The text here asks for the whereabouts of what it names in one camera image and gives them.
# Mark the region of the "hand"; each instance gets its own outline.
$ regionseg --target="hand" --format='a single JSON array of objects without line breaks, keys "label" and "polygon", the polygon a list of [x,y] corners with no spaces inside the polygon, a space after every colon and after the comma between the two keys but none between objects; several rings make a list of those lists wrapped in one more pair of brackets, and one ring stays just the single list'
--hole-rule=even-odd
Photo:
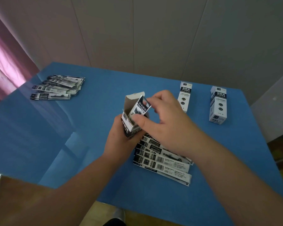
[{"label": "hand", "polygon": [[145,131],[141,130],[129,139],[124,132],[122,115],[116,116],[109,132],[102,157],[114,165],[120,166],[129,158],[132,150],[145,133]]},{"label": "hand", "polygon": [[185,114],[170,91],[160,91],[147,100],[159,114],[160,123],[139,114],[133,115],[132,119],[168,150],[189,157],[189,149],[204,133]]}]

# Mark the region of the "blue tabletop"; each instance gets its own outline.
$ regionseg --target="blue tabletop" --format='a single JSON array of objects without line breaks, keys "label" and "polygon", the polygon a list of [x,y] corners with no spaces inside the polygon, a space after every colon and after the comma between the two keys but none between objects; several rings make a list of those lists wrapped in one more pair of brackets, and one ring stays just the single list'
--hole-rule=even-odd
[{"label": "blue tabletop", "polygon": [[[33,84],[53,74],[82,76],[78,95],[66,101],[30,101]],[[168,89],[177,98],[180,81],[52,63],[0,102],[0,173],[57,188],[103,152],[113,119],[128,94],[146,97]],[[241,159],[283,196],[283,180],[239,89],[227,88],[228,118],[208,121],[211,86],[193,83],[187,114],[209,136]],[[159,121],[150,111],[150,118]],[[196,165],[189,187],[132,163],[116,172],[98,201],[183,225],[232,225]]]}]

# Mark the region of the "shoe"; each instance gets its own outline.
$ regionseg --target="shoe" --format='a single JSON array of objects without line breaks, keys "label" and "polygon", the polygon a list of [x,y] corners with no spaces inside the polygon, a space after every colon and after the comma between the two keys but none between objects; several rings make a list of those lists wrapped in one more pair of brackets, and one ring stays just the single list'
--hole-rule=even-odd
[{"label": "shoe", "polygon": [[125,223],[125,211],[124,209],[117,208],[113,213],[113,218],[120,219]]}]

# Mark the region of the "wall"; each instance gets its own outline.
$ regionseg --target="wall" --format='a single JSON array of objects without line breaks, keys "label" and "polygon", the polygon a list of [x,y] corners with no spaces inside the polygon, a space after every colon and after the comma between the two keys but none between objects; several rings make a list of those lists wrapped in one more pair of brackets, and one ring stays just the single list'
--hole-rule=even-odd
[{"label": "wall", "polygon": [[283,135],[283,77],[251,109],[266,142]]},{"label": "wall", "polygon": [[240,88],[283,76],[283,0],[0,0],[42,69],[52,61]]}]

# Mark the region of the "pink curtain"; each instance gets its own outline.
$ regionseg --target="pink curtain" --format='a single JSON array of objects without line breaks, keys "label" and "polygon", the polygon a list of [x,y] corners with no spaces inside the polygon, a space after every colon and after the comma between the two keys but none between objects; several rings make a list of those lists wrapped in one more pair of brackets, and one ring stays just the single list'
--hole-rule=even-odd
[{"label": "pink curtain", "polygon": [[0,100],[39,72],[0,20]]}]

